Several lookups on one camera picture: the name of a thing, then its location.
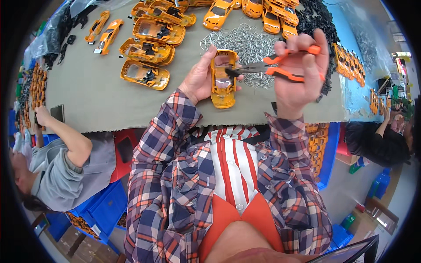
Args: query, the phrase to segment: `pliers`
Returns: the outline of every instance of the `pliers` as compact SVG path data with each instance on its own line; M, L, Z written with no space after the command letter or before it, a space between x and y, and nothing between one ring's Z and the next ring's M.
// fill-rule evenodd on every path
M303 52L308 52L312 55L317 55L320 53L320 47L316 45L310 46L307 50L302 50ZM283 56L278 56L276 54L268 56L263 59L262 62L251 63L245 66L242 66L237 69L225 69L225 73L230 77L238 77L243 73L258 73L258 72L265 72L268 75L281 77L284 79L289 80L290 82L294 83L304 83L304 76L303 75L296 75L292 74L280 67L271 66L277 63L280 63L284 58L288 55L292 54L291 51L285 49L285 54ZM320 73L320 79L325 81L325 77Z

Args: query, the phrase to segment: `hand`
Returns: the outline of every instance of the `hand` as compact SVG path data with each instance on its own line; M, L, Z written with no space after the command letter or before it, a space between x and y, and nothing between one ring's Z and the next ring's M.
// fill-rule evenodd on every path
M41 126L48 127L48 123L53 119L50 112L45 106L36 107L35 112L37 113L37 121Z
M317 56L298 52L306 50L311 45L321 47ZM282 56L288 48L293 54L283 59L279 65L292 74L304 75L304 83L293 83L279 77L275 78L275 93L278 108L278 118L296 120L309 102L315 101L320 95L323 81L320 73L326 75L329 64L328 41L321 29L314 30L314 39L307 34L292 36L287 43L276 42L274 49Z
M209 50L202 56L197 64L195 64L187 77L181 83L179 89L196 105L199 101L209 98L212 90L211 61L216 55L216 47L211 45ZM223 57L216 57L215 65L222 65ZM236 91L241 90L240 86L236 86Z
M390 112L389 112L389 108L384 106L383 107L383 117L384 117L384 121L388 122L390 120Z

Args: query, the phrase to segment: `black hair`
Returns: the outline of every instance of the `black hair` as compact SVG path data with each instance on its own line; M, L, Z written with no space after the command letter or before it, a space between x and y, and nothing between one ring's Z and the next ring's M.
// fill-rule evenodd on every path
M51 210L46 204L44 204L37 196L31 194L23 194L22 192L20 193L23 205L29 211L44 213L53 212L53 210Z

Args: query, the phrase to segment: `gray sweatshirt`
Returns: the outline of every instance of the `gray sweatshirt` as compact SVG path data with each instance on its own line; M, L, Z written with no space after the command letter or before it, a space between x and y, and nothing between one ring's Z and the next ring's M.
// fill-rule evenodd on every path
M116 166L113 135L102 132L87 137L92 141L92 152L83 167L69 160L68 148L61 139L32 149L29 170L38 175L31 194L53 211L69 211L109 184Z

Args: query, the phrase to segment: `plaid shirt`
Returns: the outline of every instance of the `plaid shirt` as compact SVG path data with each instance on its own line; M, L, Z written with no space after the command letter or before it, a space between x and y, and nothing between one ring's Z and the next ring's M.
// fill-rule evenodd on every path
M271 136L256 146L258 190L285 253L320 254L329 247L332 225L312 177L303 119L265 114ZM198 247L212 224L215 189L210 142L192 145L187 133L201 118L176 90L134 150L125 239L131 262L199 261Z

